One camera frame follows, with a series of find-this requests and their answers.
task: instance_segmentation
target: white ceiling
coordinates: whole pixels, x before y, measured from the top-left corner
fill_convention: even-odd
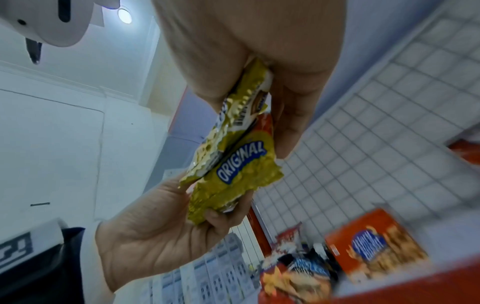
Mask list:
[[[38,66],[30,62],[25,39],[0,27],[0,69],[138,103],[147,77],[156,77],[149,69],[160,30],[150,0],[122,0],[121,5],[131,12],[131,24],[103,8],[104,27],[90,24],[69,48],[44,45]]]

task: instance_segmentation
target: white sleeve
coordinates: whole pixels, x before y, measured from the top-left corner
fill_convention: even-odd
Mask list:
[[[80,247],[80,270],[85,304],[112,304],[114,293],[105,281],[95,234],[100,222],[85,229]]]

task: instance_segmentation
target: ceiling light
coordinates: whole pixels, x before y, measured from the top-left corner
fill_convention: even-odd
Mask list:
[[[126,23],[126,24],[132,23],[132,15],[126,9],[119,9],[118,17],[123,23]]]

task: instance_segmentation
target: barcode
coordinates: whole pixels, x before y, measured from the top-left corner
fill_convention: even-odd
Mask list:
[[[247,108],[248,107],[245,106],[243,110],[240,112],[238,118],[235,119],[235,121],[233,122],[234,126],[241,126],[244,124],[245,115],[247,114]]]
[[[331,248],[331,250],[333,251],[333,254],[334,254],[335,256],[339,256],[339,255],[340,255],[339,250],[338,250],[334,245],[332,245],[330,248]]]

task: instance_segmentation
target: yellow snack packet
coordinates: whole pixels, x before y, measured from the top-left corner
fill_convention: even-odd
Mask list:
[[[214,127],[195,151],[193,161],[180,181],[181,185],[205,176],[244,134],[257,115],[264,111],[272,80],[272,73],[259,59],[254,59],[245,67],[239,81],[223,101]]]
[[[188,219],[200,224],[205,221],[207,208],[229,211],[248,190],[257,190],[281,179],[283,174],[275,158],[272,116],[263,113],[226,157],[195,184]]]

